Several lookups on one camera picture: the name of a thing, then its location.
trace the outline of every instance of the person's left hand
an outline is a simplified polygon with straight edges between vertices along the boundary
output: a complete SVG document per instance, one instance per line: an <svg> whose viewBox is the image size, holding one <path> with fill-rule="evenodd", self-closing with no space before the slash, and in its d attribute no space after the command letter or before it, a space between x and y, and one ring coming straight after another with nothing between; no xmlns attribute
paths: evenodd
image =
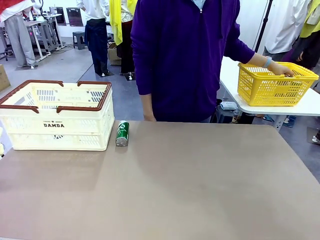
<svg viewBox="0 0 320 240"><path fill-rule="evenodd" d="M286 77L293 77L294 73L288 68L287 66L280 65L279 63L276 63L275 61L272 61L270 66L268 67L268 70L273 72L274 75L285 75Z"/></svg>

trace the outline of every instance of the red clothing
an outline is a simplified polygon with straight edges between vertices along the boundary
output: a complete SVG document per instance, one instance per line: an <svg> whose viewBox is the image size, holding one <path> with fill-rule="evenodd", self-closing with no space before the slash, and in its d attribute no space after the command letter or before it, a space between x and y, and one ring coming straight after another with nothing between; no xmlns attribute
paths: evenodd
<svg viewBox="0 0 320 240"><path fill-rule="evenodd" d="M18 3L23 2L24 0L0 0L0 14L7 9Z"/></svg>

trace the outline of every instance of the soda can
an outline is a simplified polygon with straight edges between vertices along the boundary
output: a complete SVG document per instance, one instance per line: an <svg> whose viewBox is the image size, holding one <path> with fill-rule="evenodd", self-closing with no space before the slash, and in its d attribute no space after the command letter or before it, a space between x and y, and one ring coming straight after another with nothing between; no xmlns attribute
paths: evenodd
<svg viewBox="0 0 320 240"><path fill-rule="evenodd" d="M119 147L125 147L129 141L129 122L120 121L116 133L115 144Z"/></svg>

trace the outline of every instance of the light blue bracelet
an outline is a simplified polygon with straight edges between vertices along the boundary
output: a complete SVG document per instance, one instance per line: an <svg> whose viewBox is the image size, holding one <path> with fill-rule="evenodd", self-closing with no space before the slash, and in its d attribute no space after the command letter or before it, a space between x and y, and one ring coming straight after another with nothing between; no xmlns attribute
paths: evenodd
<svg viewBox="0 0 320 240"><path fill-rule="evenodd" d="M267 56L268 60L266 61L265 65L263 66L264 69L267 69L270 64L272 63L272 58L270 56Z"/></svg>

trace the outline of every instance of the yellow plastic basket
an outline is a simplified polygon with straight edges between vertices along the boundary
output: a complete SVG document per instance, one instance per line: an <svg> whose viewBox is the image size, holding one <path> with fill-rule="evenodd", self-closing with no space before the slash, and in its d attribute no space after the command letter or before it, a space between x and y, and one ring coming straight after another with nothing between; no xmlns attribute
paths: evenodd
<svg viewBox="0 0 320 240"><path fill-rule="evenodd" d="M250 106L295 106L308 88L319 79L312 71L289 62L294 77L276 76L263 67L239 63L238 93Z"/></svg>

